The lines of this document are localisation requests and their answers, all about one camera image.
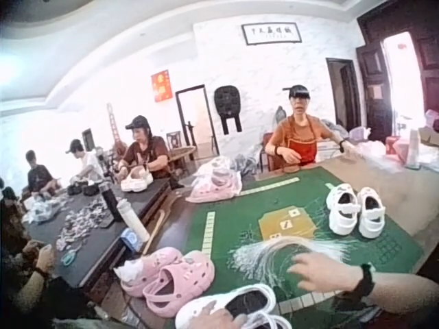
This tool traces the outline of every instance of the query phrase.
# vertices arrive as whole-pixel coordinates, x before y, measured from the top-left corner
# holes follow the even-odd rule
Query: hand
[[[293,261],[296,264],[287,271],[302,276],[298,288],[308,291],[352,291],[363,278],[361,267],[346,265],[316,252],[299,254]]]
[[[277,153],[290,165],[300,163],[300,159],[302,158],[299,153],[287,147],[278,147]]]
[[[36,266],[46,273],[51,273],[55,267],[55,251],[51,245],[40,249]]]
[[[217,329],[240,329],[247,322],[246,315],[238,315],[233,319],[232,315],[225,309],[221,308],[211,314],[216,301],[207,304],[197,317],[189,322],[188,329],[205,329],[206,324],[210,328]]]
[[[346,141],[344,143],[342,143],[343,149],[344,149],[344,153],[351,157],[351,158],[361,158],[362,154],[359,152],[358,148],[356,148],[356,146],[354,146],[353,144],[351,144],[350,142]]]
[[[128,176],[128,168],[127,167],[122,167],[121,170],[118,172],[116,178],[117,181],[120,183],[122,180],[124,180],[125,178],[127,178]]]

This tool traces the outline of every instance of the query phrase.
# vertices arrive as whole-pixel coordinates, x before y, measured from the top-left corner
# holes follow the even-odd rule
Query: water bottle
[[[137,235],[142,243],[145,243],[150,239],[150,234],[146,230],[145,226],[143,226],[141,220],[132,209],[131,203],[128,202],[127,199],[119,201],[117,204],[117,209],[119,210],[126,225]]]
[[[123,221],[120,212],[117,210],[117,200],[115,194],[110,187],[110,184],[108,182],[102,182],[101,184],[99,184],[99,191],[101,192],[107,208],[111,212],[111,215],[113,216],[115,221]]]

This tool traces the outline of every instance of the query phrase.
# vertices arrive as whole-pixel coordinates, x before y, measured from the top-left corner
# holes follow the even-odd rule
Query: red decoration
[[[152,75],[151,79],[156,103],[172,98],[171,80],[169,79],[168,70]]]

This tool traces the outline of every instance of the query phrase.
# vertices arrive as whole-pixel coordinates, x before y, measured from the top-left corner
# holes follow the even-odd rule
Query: bright doorway
[[[383,48],[392,91],[393,130],[397,136],[404,136],[411,128],[425,124],[418,59],[409,32],[386,38]]]
[[[187,145],[197,147],[195,160],[218,155],[218,146],[204,85],[176,92],[178,111]]]

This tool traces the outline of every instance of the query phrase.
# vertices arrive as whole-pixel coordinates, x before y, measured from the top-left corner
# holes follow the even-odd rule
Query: ceiling
[[[57,108],[90,76],[145,48],[161,64],[175,60],[166,53],[193,53],[194,23],[246,14],[351,21],[384,1],[21,0],[1,28],[0,111]]]

